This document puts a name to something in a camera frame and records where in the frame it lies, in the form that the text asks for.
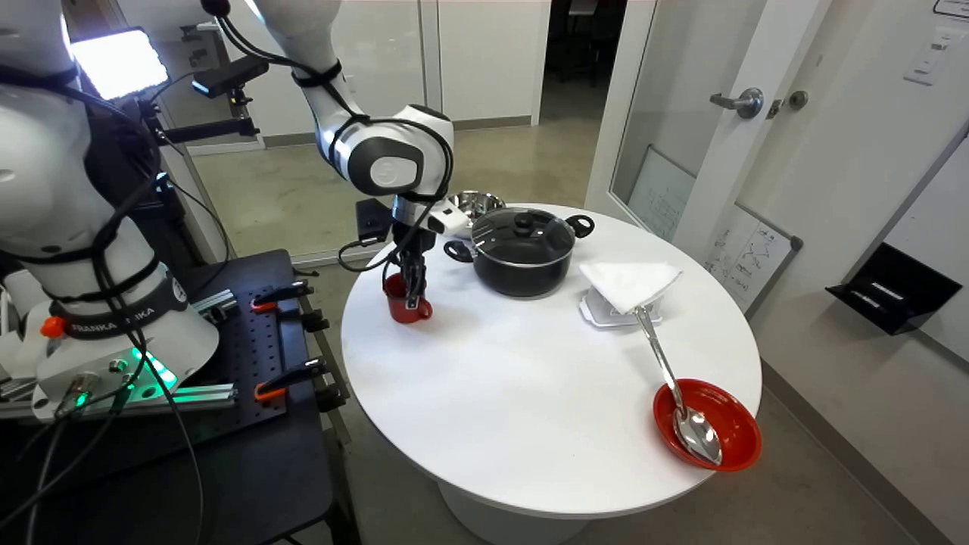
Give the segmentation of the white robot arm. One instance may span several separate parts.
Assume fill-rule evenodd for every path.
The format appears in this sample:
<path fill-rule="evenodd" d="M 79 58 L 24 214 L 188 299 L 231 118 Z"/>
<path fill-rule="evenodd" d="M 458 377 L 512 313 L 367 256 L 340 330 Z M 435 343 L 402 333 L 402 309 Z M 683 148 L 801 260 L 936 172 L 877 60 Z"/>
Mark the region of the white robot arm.
<path fill-rule="evenodd" d="M 455 123 L 427 105 L 370 115 L 348 90 L 330 36 L 342 0 L 248 0 L 275 40 L 268 52 L 231 22 L 231 0 L 200 0 L 231 42 L 259 60 L 289 67 L 302 90 L 317 154 L 361 194 L 395 198 L 395 260 L 402 306 L 423 304 L 423 256 L 433 245 L 427 211 L 449 194 L 455 177 Z"/>

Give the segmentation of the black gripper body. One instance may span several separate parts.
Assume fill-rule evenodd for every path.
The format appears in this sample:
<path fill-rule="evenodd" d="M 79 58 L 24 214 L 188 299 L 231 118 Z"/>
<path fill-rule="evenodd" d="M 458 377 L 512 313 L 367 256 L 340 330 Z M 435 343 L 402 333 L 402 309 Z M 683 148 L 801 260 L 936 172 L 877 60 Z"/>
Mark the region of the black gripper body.
<path fill-rule="evenodd" d="M 423 256 L 435 243 L 435 231 L 429 226 L 433 200 L 407 200 L 397 198 L 392 205 L 392 264 L 400 274 L 422 274 Z"/>

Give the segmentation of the white robot base torso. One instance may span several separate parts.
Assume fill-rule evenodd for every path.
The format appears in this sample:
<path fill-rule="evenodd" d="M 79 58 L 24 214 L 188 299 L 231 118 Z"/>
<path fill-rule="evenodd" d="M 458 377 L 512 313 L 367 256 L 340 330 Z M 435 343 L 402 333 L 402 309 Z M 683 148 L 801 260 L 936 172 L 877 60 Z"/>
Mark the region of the white robot base torso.
<path fill-rule="evenodd" d="M 61 0 L 0 0 L 0 251 L 39 284 L 2 374 L 36 421 L 100 397 L 172 390 L 219 352 L 170 264 L 132 222 L 137 194 L 95 186 L 97 100 L 79 84 Z"/>

